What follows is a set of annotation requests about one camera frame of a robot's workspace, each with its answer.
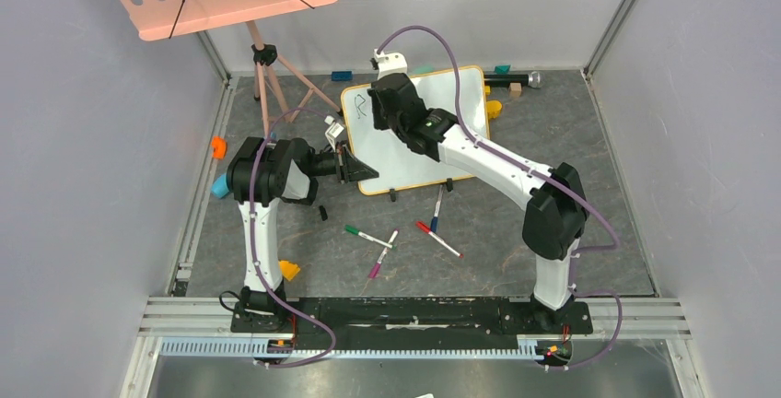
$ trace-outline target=green object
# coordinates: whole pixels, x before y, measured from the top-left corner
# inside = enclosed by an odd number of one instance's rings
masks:
[[[418,66],[413,70],[411,73],[413,76],[417,76],[419,74],[428,74],[434,72],[434,66],[430,64],[424,64],[423,66]]]

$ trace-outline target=gray wall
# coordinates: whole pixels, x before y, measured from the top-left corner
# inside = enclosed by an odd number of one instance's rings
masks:
[[[714,396],[778,395],[781,7],[639,0],[595,76],[659,283]]]
[[[119,391],[168,279],[218,80],[118,0],[0,0],[0,396]]]
[[[314,10],[259,21],[274,43],[304,71],[370,72],[371,55],[406,25],[427,25],[442,34],[460,64],[513,64],[517,69],[584,65],[621,0],[339,0]],[[210,31],[229,69],[250,71],[252,44],[244,25]],[[391,46],[412,69],[449,68],[437,41],[406,34]]]

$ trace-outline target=marker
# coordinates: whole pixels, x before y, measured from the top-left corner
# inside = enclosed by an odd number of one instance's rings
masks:
[[[439,220],[439,206],[442,205],[442,194],[445,193],[445,186],[439,185],[439,195],[437,196],[437,204],[434,206],[434,217],[431,218],[431,231],[437,232],[437,221]]]
[[[441,239],[437,234],[431,231],[431,229],[428,228],[428,226],[425,225],[422,221],[416,221],[415,225],[420,228],[423,232],[430,235],[434,240],[438,241],[439,244],[445,247],[450,252],[453,252],[456,254],[457,257],[463,258],[463,254],[461,252],[456,251],[455,249],[451,248],[449,244],[447,244],[443,239]]]
[[[374,241],[375,243],[381,244],[381,245],[385,246],[386,248],[393,249],[393,245],[392,244],[386,243],[385,241],[380,240],[380,239],[375,239],[374,237],[372,237],[372,236],[370,236],[368,234],[365,234],[365,233],[361,232],[360,230],[358,230],[357,228],[353,228],[350,225],[344,225],[344,230],[346,230],[347,232],[349,232],[349,233],[351,233],[353,235],[357,235],[358,237],[360,237],[362,239],[366,239],[366,240],[369,240],[369,241]]]
[[[390,240],[388,240],[388,243],[393,244],[393,241],[396,240],[396,236],[399,235],[399,230],[394,229],[393,235],[390,236]],[[385,255],[388,253],[388,248],[385,248],[382,250],[382,253],[379,255],[379,258],[377,259],[377,262],[374,263],[374,267],[371,268],[371,272],[368,273],[369,278],[374,278],[377,276],[377,273],[379,272],[379,266],[382,264],[382,260],[385,258]]]

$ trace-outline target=gray mat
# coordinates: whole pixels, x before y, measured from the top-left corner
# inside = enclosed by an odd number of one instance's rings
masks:
[[[327,76],[310,78],[337,104],[344,88],[368,83],[374,76],[356,76],[353,82],[334,83]],[[502,146],[552,166],[566,161],[579,171],[586,196],[608,218],[622,238],[619,252],[584,256],[578,265],[581,291],[611,288],[624,295],[649,295],[653,289],[634,228],[624,202],[610,154],[588,90],[577,71],[545,72],[542,89],[524,89],[511,99],[506,89],[494,88],[489,99],[501,100],[502,115],[491,121],[491,137]],[[307,89],[292,76],[280,77],[288,104],[297,105]],[[227,126],[228,153],[219,164],[224,172],[244,138],[262,136],[260,105],[252,98],[252,79],[239,82]],[[318,98],[311,108],[328,111]],[[272,114],[278,105],[270,98]],[[326,145],[325,124],[302,113],[290,125],[280,123],[278,138],[300,136],[320,149]],[[534,286],[534,254],[521,239],[523,212],[499,191],[477,179],[457,181],[445,193],[439,235],[463,259],[442,249],[421,232],[414,220],[428,222],[437,199],[437,187],[428,186],[388,195],[365,196],[355,183],[339,184],[320,178],[314,206],[280,205],[279,258],[301,266],[286,282],[288,296],[528,296]],[[321,221],[317,205],[329,218]],[[367,275],[381,252],[378,245],[344,232],[354,225],[387,239],[400,230],[398,247],[391,251],[379,276]],[[589,219],[582,244],[608,242],[608,234]],[[232,198],[212,197],[198,244],[189,297],[212,297],[226,289],[238,291],[245,271],[244,237],[239,209]]]

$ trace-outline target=gray floor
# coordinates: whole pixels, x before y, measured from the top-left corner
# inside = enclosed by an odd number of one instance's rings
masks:
[[[603,342],[575,342],[578,352]],[[681,397],[660,341],[619,341],[603,360],[569,372],[545,373],[519,360],[326,360],[296,369],[266,370],[251,360],[161,357],[150,397],[389,397],[432,393],[454,397]]]
[[[311,77],[334,101],[344,88],[370,82],[334,83],[327,76]],[[578,267],[581,291],[611,288],[624,295],[650,295],[653,289],[635,231],[613,169],[610,154],[586,85],[577,71],[546,72],[542,89],[526,89],[511,99],[495,88],[492,100],[505,104],[491,121],[491,137],[524,157],[550,165],[566,161],[583,180],[587,198],[607,217],[622,238],[619,252],[584,257]],[[280,77],[291,106],[306,92],[294,77]],[[314,98],[311,107],[327,111]],[[278,107],[272,97],[272,113]],[[317,149],[325,146],[321,120],[301,114],[293,125],[283,124],[280,138],[300,136]],[[247,135],[262,136],[260,106],[252,98],[252,79],[239,82],[227,126],[228,162]],[[447,253],[414,226],[428,221],[437,198],[430,186],[399,193],[397,203],[387,195],[365,196],[356,185],[340,185],[320,178],[314,206],[280,205],[279,257],[298,263],[302,270],[286,282],[290,296],[528,296],[534,285],[534,254],[521,239],[523,213],[497,190],[476,179],[457,181],[446,193],[439,219],[439,235],[464,253],[460,260]],[[317,205],[325,205],[329,219],[321,221]],[[400,229],[398,248],[389,253],[379,277],[367,274],[381,248],[344,232],[344,224],[387,238]],[[190,297],[212,297],[223,290],[238,291],[245,270],[244,238],[239,210],[231,198],[211,199],[204,220],[192,278]],[[607,233],[592,218],[583,245],[606,243]]]

